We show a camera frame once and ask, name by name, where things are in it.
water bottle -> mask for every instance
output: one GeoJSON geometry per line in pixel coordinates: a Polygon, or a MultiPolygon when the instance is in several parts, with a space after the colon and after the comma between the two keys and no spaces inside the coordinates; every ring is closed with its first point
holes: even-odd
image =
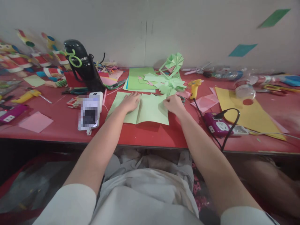
{"type": "Polygon", "coordinates": [[[239,79],[234,83],[235,94],[238,99],[243,101],[244,105],[253,104],[253,99],[255,98],[256,91],[254,90],[250,76],[239,79]]]}
{"type": "Polygon", "coordinates": [[[220,73],[215,73],[214,77],[221,80],[235,81],[243,77],[244,72],[241,70],[229,70],[220,73]]]}

person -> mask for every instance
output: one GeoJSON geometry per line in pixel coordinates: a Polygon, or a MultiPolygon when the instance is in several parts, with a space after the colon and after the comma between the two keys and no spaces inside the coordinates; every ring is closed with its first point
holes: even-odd
{"type": "MultiPolygon", "coordinates": [[[[124,118],[128,112],[137,108],[139,96],[137,92],[131,93],[116,107],[82,152],[64,185],[34,225],[202,224],[186,181],[189,176],[185,171],[188,170],[180,169],[189,167],[180,163],[188,158],[185,155],[180,155],[177,165],[179,169],[176,170],[173,166],[173,174],[154,169],[148,158],[133,166],[138,169],[128,171],[123,167],[119,171],[125,173],[111,173],[112,178],[104,180],[101,186],[106,167],[110,167],[124,118]],[[139,165],[145,164],[145,161],[150,168],[143,166],[139,169],[139,165]]],[[[252,198],[225,156],[186,111],[181,99],[172,95],[163,103],[181,123],[188,149],[204,177],[216,211],[221,217],[221,224],[277,224],[252,198]]],[[[134,157],[125,158],[122,164],[131,164],[134,157]]]]}

pink paper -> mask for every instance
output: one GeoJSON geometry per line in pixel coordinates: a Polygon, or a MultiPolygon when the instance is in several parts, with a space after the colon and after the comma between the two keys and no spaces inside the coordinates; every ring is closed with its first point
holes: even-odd
{"type": "Polygon", "coordinates": [[[118,81],[116,79],[112,79],[110,77],[100,77],[102,82],[107,85],[107,86],[111,86],[114,85],[115,83],[118,83],[118,81]]]}
{"type": "Polygon", "coordinates": [[[180,95],[184,98],[189,98],[191,96],[190,92],[184,91],[184,92],[176,92],[176,95],[180,95]]]}
{"type": "Polygon", "coordinates": [[[119,80],[120,76],[123,74],[123,70],[118,70],[117,72],[114,72],[114,73],[109,73],[109,77],[112,78],[112,79],[116,79],[116,80],[119,80]]]}
{"type": "MultiPolygon", "coordinates": [[[[205,112],[209,110],[211,107],[213,107],[215,104],[219,103],[218,98],[214,94],[210,94],[204,97],[200,97],[196,100],[197,105],[201,112],[205,112]]],[[[191,105],[195,108],[197,108],[196,104],[194,102],[191,103],[191,105]]]]}
{"type": "Polygon", "coordinates": [[[216,94],[215,89],[214,89],[213,87],[210,87],[209,89],[210,89],[210,90],[212,91],[212,93],[217,97],[217,94],[216,94]]]}
{"type": "Polygon", "coordinates": [[[290,133],[286,128],[284,128],[280,123],[278,123],[273,117],[269,115],[270,119],[273,121],[273,123],[278,127],[278,129],[281,131],[281,133],[290,133]]]}
{"type": "Polygon", "coordinates": [[[40,133],[53,122],[49,117],[36,112],[19,123],[19,127],[40,133]]]}

blue paper square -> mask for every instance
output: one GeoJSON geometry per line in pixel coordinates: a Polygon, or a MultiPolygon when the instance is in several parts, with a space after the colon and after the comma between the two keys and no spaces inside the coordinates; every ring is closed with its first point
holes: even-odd
{"type": "Polygon", "coordinates": [[[229,57],[244,57],[249,51],[254,49],[257,44],[254,45],[238,45],[232,53],[230,53],[229,57]]]}

green carabiner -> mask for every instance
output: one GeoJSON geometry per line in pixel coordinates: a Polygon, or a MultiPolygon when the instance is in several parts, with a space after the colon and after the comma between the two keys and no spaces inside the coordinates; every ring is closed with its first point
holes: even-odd
{"type": "Polygon", "coordinates": [[[69,62],[70,62],[73,66],[75,66],[75,67],[77,67],[77,68],[81,67],[81,66],[82,66],[82,62],[81,62],[80,58],[78,58],[77,56],[75,56],[75,50],[74,50],[74,49],[72,49],[72,52],[73,52],[73,53],[68,53],[68,52],[66,51],[66,54],[69,55],[69,58],[68,58],[68,59],[69,59],[69,62]],[[71,60],[72,58],[75,58],[75,59],[78,60],[79,66],[77,66],[77,65],[75,65],[75,64],[73,63],[73,61],[71,60]]]}

